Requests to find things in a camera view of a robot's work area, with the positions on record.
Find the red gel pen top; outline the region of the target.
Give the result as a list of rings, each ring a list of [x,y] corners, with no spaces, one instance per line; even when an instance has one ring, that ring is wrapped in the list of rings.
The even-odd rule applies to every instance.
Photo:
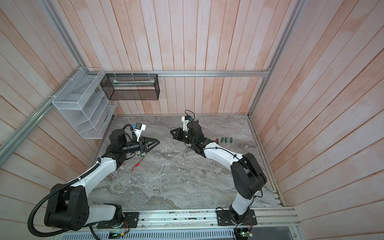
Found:
[[[141,155],[141,159],[140,159],[140,161],[138,162],[138,163],[136,163],[133,167],[132,167],[132,169],[131,169],[131,171],[133,172],[140,164],[141,164],[141,162],[145,159],[147,157],[147,154],[142,154]]]

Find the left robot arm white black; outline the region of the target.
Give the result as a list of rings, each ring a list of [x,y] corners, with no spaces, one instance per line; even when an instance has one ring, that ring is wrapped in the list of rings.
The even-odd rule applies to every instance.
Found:
[[[66,184],[55,185],[48,198],[44,224],[48,227],[77,231],[82,227],[105,222],[113,228],[124,222],[122,207],[117,204],[90,206],[88,196],[108,175],[137,153],[148,153],[160,144],[153,138],[141,137],[141,131],[112,131],[106,152],[82,175]]]

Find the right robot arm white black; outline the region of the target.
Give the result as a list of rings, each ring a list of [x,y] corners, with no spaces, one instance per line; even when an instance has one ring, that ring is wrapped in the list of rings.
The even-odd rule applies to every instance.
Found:
[[[214,160],[231,171],[238,192],[230,206],[233,216],[244,216],[253,199],[263,197],[262,188],[267,183],[267,177],[254,155],[232,152],[206,138],[198,121],[183,121],[182,128],[171,130],[170,133],[173,139],[185,143],[196,154]]]

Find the black mesh basket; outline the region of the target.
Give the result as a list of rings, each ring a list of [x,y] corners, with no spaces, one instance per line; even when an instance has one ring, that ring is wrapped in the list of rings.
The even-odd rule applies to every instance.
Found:
[[[106,74],[100,85],[112,101],[157,101],[160,95],[156,74]]]

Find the green circuit board left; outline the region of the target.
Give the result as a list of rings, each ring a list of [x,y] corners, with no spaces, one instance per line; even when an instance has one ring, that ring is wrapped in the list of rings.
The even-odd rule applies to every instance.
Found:
[[[121,239],[125,235],[124,232],[109,232],[108,239]]]

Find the green circuit board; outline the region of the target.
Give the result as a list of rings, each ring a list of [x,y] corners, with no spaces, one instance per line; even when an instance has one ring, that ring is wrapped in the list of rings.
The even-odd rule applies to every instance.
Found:
[[[125,235],[124,232],[109,232],[108,239],[121,239]]]
[[[234,229],[234,240],[248,240],[253,236],[253,233],[248,229]]]

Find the green circuit board right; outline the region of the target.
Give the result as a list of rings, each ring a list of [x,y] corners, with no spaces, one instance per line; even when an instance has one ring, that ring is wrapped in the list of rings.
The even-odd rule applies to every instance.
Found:
[[[248,229],[234,229],[234,240],[248,240],[253,236],[253,233]]]

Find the aluminium frame rail back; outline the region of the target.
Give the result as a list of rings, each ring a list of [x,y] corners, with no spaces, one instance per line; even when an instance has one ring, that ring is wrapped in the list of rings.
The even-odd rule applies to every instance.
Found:
[[[105,74],[157,75],[158,77],[267,77],[269,71],[106,71]]]

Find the aluminium frame rail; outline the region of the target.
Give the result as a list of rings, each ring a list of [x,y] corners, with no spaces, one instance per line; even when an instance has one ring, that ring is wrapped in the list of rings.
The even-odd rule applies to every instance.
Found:
[[[106,71],[105,74],[157,75],[158,77],[267,77],[269,71]]]
[[[53,100],[59,92],[73,80],[74,76],[82,70],[83,67],[75,68],[71,74],[50,94],[43,103],[17,128],[11,136],[1,145],[1,167],[9,160],[12,154],[21,146],[27,137],[34,131],[38,124],[53,109]]]

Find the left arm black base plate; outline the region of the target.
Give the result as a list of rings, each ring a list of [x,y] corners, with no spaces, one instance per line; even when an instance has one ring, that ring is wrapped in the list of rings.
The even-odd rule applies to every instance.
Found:
[[[97,229],[135,229],[138,226],[139,212],[122,212],[109,221],[101,221]]]

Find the aluminium mounting rail front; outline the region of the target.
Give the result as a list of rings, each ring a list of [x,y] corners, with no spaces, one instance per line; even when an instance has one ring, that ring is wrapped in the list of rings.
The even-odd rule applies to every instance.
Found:
[[[237,224],[230,217],[218,216],[221,209],[124,211],[131,230],[218,229],[234,227],[293,227],[301,222],[292,207],[252,208]]]

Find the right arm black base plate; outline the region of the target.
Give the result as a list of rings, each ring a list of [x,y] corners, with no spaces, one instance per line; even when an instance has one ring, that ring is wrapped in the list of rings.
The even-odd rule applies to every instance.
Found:
[[[247,210],[243,215],[238,215],[233,210],[217,209],[217,223],[219,226],[256,226],[257,219],[254,210]]]

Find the aluminium frame rail left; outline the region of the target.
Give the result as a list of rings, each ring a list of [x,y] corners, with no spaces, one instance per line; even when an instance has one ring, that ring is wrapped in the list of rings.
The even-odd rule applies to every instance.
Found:
[[[9,160],[12,154],[21,146],[27,137],[34,131],[38,124],[53,109],[53,100],[59,92],[73,80],[74,76],[82,70],[83,67],[75,68],[71,74],[50,94],[43,103],[17,128],[11,136],[1,145],[1,167]]]

